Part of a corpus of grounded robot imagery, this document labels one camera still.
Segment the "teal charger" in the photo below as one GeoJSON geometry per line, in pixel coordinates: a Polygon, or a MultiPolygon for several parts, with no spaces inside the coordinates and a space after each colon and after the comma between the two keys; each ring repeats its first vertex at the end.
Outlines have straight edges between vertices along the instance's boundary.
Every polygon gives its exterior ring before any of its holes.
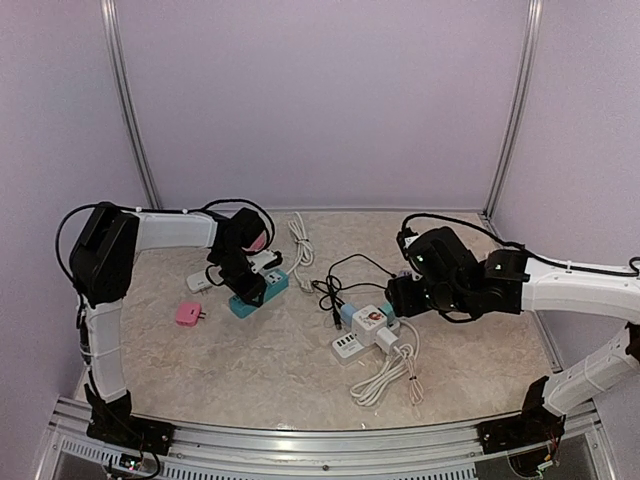
{"type": "Polygon", "coordinates": [[[388,324],[394,323],[396,315],[393,306],[389,302],[385,302],[384,304],[382,304],[379,307],[379,310],[386,316],[388,324]]]}

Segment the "white square adapter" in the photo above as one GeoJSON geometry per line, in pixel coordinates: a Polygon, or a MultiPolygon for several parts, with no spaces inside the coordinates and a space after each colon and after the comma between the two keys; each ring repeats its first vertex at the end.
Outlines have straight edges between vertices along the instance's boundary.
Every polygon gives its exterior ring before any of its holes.
{"type": "Polygon", "coordinates": [[[202,293],[213,286],[213,283],[207,278],[206,271],[201,270],[186,278],[186,285],[192,294],[202,293]]]}

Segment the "pink triangular power strip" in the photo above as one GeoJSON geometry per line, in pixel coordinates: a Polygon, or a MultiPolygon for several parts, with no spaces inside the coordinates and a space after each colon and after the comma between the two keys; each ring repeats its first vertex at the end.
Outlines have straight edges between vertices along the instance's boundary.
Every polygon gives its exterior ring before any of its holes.
{"type": "Polygon", "coordinates": [[[265,249],[268,244],[268,235],[266,231],[263,231],[248,247],[244,250],[250,253],[258,253],[265,249]]]}

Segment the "teal power strip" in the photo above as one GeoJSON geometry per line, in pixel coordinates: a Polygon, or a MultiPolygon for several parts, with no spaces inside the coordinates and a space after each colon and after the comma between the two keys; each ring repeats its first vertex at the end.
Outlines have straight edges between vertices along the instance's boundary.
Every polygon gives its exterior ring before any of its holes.
{"type": "Polygon", "coordinates": [[[289,275],[279,268],[261,270],[250,278],[229,299],[229,308],[238,318],[244,319],[270,302],[289,287],[289,275]]]}

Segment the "white cube socket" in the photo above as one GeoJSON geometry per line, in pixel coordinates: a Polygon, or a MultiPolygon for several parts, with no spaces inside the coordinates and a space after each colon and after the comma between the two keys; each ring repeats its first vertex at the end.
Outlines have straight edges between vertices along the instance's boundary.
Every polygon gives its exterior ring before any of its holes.
{"type": "Polygon", "coordinates": [[[378,307],[367,305],[353,314],[351,333],[360,344],[368,347],[375,343],[377,332],[387,323],[387,316],[378,307]]]}

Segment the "blue charger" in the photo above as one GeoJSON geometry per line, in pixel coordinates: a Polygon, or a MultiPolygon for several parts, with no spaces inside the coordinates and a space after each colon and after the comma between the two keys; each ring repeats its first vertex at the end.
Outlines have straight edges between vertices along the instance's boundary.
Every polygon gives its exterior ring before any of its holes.
{"type": "Polygon", "coordinates": [[[351,327],[354,314],[358,311],[355,305],[351,303],[345,303],[340,307],[340,319],[341,322],[348,328],[351,327]]]}

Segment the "pink square adapter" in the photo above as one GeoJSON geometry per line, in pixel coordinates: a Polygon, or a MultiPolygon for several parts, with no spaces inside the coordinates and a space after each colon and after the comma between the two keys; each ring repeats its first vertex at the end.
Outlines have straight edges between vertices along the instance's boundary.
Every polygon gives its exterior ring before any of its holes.
{"type": "Polygon", "coordinates": [[[181,327],[194,327],[206,314],[198,302],[183,302],[175,313],[175,323],[181,327]]]}

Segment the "white power strip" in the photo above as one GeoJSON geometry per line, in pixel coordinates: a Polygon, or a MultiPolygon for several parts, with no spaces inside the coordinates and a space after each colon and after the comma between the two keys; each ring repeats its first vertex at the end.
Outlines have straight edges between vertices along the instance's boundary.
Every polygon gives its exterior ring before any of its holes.
{"type": "MultiPolygon", "coordinates": [[[[389,328],[399,338],[398,322],[394,322],[393,324],[387,323],[386,327],[389,328]]],[[[336,357],[336,359],[341,365],[348,365],[350,363],[353,363],[355,360],[359,359],[362,355],[368,353],[372,348],[380,349],[380,347],[376,343],[368,347],[363,346],[354,338],[353,334],[351,333],[351,330],[345,335],[334,340],[331,346],[332,346],[334,356],[336,357]]]]}

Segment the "small white charger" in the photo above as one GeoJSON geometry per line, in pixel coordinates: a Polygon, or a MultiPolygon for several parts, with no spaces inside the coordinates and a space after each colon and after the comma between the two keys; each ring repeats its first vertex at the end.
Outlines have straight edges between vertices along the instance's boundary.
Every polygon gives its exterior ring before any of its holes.
{"type": "Polygon", "coordinates": [[[399,338],[387,327],[376,332],[375,343],[387,355],[391,355],[397,348],[399,338]]]}

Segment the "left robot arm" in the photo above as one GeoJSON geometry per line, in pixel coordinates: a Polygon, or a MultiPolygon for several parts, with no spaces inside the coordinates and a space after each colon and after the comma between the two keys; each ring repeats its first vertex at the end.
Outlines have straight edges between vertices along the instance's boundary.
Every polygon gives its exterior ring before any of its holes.
{"type": "Polygon", "coordinates": [[[220,285],[244,303],[260,307],[266,298],[263,271],[282,263],[272,249],[275,223],[253,201],[227,200],[232,215],[216,212],[219,201],[181,210],[86,205],[89,216],[67,261],[59,263],[78,298],[76,327],[92,395],[105,402],[128,394],[121,360],[120,317],[133,267],[143,251],[194,248],[208,252],[220,285]]]}

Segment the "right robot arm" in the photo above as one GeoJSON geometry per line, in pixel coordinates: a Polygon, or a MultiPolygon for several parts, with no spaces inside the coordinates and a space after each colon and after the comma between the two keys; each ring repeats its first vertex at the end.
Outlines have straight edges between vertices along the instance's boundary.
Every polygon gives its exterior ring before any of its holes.
{"type": "Polygon", "coordinates": [[[639,372],[639,270],[561,262],[495,237],[499,249],[475,257],[452,229],[422,234],[402,222],[396,242],[410,267],[391,278],[385,296],[398,317],[434,311],[450,323],[471,323],[488,313],[560,311],[616,318],[625,325],[603,347],[568,370],[530,385],[511,426],[523,444],[535,442],[574,407],[639,372]]]}

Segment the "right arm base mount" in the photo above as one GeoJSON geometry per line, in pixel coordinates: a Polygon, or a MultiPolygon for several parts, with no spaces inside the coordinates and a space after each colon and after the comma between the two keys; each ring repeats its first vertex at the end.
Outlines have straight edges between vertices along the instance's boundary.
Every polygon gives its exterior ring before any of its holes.
{"type": "Polygon", "coordinates": [[[493,454],[559,439],[565,433],[565,416],[542,407],[517,415],[481,422],[477,433],[483,453],[493,454]]]}

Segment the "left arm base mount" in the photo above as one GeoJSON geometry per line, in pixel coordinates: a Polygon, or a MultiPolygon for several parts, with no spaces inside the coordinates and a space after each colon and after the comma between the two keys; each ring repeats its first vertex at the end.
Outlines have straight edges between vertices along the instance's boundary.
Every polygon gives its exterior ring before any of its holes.
{"type": "Polygon", "coordinates": [[[87,428],[90,438],[112,445],[166,456],[176,426],[163,421],[131,417],[128,427],[92,420],[87,428]]]}

